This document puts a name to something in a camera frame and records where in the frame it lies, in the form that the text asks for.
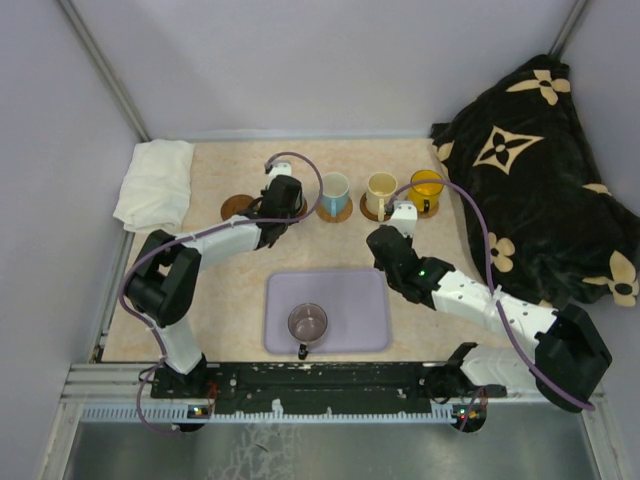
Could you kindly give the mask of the purple glass mug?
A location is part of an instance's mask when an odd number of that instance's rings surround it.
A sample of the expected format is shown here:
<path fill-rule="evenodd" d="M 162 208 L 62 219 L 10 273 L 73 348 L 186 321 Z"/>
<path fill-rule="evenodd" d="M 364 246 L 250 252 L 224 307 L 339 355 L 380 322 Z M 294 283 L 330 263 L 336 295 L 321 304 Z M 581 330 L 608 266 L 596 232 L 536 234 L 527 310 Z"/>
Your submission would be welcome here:
<path fill-rule="evenodd" d="M 289 334 L 298 343 L 297 357 L 304 361 L 310 351 L 324 341 L 328 330 L 328 317 L 319 305 L 305 303 L 291 311 L 287 327 Z"/>

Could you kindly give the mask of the yellow glass mug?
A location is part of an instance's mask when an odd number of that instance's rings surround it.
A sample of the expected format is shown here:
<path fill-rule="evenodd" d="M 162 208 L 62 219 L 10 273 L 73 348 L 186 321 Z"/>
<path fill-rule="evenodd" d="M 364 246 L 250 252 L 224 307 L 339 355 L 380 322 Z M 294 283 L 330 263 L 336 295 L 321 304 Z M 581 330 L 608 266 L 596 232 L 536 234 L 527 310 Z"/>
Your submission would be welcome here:
<path fill-rule="evenodd" d="M 422 180 L 441 180 L 442 177 L 432 170 L 419 170 L 411 176 L 411 183 Z M 419 199 L 429 199 L 430 201 L 438 201 L 444 186 L 440 183 L 424 183 L 411 187 L 408 190 L 407 198 L 414 204 Z"/>

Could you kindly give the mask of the cream ceramic mug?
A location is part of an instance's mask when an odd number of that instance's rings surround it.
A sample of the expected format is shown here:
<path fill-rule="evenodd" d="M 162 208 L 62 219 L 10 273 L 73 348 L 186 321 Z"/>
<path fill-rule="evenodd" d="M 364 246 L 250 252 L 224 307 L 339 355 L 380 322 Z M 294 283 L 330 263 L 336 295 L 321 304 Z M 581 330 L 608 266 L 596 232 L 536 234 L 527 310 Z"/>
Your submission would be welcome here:
<path fill-rule="evenodd" d="M 366 202 L 370 212 L 376 214 L 379 220 L 384 218 L 385 205 L 396 191 L 396 178 L 388 172 L 373 174 L 367 181 Z"/>

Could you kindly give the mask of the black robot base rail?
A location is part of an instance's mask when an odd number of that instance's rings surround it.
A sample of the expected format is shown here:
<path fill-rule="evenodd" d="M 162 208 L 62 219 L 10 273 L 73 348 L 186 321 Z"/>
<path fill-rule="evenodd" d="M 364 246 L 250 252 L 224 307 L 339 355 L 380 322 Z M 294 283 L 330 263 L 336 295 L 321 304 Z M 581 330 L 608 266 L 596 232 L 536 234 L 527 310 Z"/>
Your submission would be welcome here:
<path fill-rule="evenodd" d="M 471 426 L 506 389 L 474 385 L 454 362 L 219 363 L 198 385 L 164 369 L 132 400 L 93 400 L 87 423 L 140 421 L 193 431 L 207 424 L 410 424 Z"/>

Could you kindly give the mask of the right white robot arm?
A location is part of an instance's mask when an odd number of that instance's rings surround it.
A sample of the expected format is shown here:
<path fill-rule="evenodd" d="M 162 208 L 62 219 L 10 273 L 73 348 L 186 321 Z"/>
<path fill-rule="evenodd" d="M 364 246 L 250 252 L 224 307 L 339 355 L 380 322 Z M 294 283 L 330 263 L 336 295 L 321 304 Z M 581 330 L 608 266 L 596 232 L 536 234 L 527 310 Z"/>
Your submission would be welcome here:
<path fill-rule="evenodd" d="M 418 256 L 393 226 L 378 227 L 366 244 L 389 287 L 407 301 L 505 334 L 526 366 L 524 376 L 547 400 L 572 413 L 594 409 L 589 399 L 612 355 L 584 309 L 538 306 L 491 289 L 443 260 Z"/>

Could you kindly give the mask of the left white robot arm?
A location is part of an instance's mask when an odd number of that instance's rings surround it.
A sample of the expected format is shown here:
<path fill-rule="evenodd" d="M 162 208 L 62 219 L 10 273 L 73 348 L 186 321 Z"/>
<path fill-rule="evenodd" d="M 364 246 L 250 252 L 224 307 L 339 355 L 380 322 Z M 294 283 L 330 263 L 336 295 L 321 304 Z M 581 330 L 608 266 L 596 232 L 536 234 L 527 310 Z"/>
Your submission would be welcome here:
<path fill-rule="evenodd" d="M 127 311 L 138 314 L 160 340 L 162 364 L 184 395 L 197 396 L 208 384 L 206 357 L 187 319 L 200 272 L 231 256 L 272 247 L 303 207 L 301 182 L 279 174 L 248 208 L 209 235 L 185 234 L 182 243 L 163 230 L 147 237 L 121 297 L 131 303 Z"/>

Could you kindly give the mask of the white and blue mug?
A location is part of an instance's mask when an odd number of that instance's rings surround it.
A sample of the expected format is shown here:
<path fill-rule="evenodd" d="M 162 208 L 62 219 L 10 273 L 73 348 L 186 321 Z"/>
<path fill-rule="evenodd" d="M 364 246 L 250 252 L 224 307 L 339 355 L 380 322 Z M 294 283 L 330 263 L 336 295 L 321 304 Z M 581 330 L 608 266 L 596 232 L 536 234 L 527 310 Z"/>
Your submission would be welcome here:
<path fill-rule="evenodd" d="M 331 218 L 335 218 L 347 206 L 350 191 L 349 180 L 339 172 L 330 172 L 322 177 L 322 181 L 321 206 Z"/>

